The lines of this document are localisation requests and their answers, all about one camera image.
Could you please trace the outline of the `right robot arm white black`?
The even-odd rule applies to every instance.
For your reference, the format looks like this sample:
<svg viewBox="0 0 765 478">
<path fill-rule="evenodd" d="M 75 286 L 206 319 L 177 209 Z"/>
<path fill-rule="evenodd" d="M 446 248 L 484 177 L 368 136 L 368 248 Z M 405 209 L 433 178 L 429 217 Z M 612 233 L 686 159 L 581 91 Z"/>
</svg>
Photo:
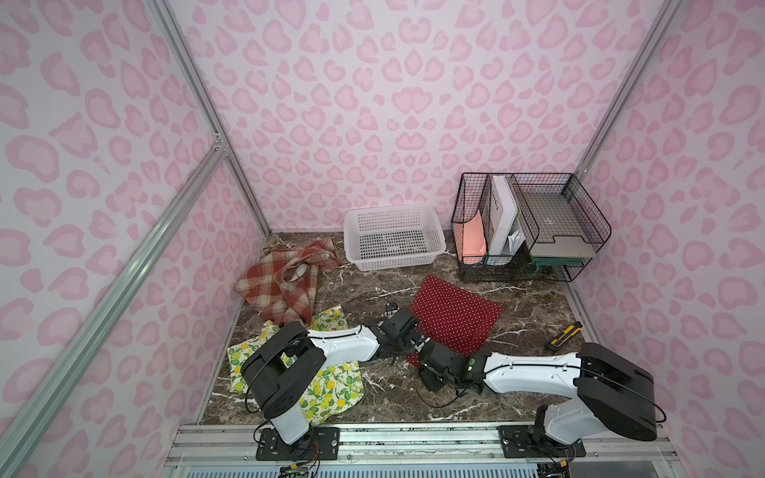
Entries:
<svg viewBox="0 0 765 478">
<path fill-rule="evenodd" d="M 605 431 L 637 441 L 657 438 L 653 376 L 605 347 L 549 357 L 478 352 L 462 356 L 430 341 L 418 354 L 428 390 L 452 386 L 460 394 L 545 394 L 565 398 L 540 406 L 529 431 L 537 444 L 557 447 Z"/>
</svg>

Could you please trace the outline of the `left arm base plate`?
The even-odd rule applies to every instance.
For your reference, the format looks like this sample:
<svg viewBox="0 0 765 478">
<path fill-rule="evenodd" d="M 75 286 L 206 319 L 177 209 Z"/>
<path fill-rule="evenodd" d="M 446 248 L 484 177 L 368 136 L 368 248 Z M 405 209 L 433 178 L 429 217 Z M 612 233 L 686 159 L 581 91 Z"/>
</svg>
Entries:
<svg viewBox="0 0 765 478">
<path fill-rule="evenodd" d="M 274 428 L 264 428 L 256 439 L 257 461 L 332 461 L 338 458 L 341 430 L 338 427 L 310 427 L 295 443 L 285 443 Z"/>
</svg>

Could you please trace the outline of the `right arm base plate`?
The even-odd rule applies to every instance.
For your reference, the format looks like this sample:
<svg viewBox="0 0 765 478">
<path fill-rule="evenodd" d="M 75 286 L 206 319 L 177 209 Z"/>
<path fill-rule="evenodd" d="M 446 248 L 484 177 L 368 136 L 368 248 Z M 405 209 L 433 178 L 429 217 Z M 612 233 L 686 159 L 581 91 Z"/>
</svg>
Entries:
<svg viewBox="0 0 765 478">
<path fill-rule="evenodd" d="M 505 458 L 573 460 L 587 455 L 582 440 L 564 445 L 544 434 L 536 436 L 533 425 L 502 425 L 497 430 Z"/>
</svg>

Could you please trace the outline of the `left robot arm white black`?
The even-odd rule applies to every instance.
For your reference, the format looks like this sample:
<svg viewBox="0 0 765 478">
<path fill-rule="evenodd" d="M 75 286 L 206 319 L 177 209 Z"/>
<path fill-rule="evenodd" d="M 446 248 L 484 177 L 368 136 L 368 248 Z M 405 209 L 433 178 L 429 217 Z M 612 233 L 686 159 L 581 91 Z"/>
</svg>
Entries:
<svg viewBox="0 0 765 478">
<path fill-rule="evenodd" d="M 282 442 L 292 446 L 311 430 L 300 398 L 319 372 L 350 362 L 414 354 L 427 341 L 420 321 L 406 309 L 340 331 L 313 331 L 290 322 L 244 362 L 241 376 L 264 418 Z"/>
</svg>

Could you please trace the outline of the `red polka dot skirt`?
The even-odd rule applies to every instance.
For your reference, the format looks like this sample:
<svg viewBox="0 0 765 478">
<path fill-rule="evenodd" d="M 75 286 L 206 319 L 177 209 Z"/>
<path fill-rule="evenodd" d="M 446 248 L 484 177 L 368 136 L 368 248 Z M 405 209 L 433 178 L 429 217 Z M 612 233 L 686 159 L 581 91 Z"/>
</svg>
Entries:
<svg viewBox="0 0 765 478">
<path fill-rule="evenodd" d="M 479 351 L 505 307 L 428 275 L 410 312 L 426 338 L 469 356 Z"/>
</svg>

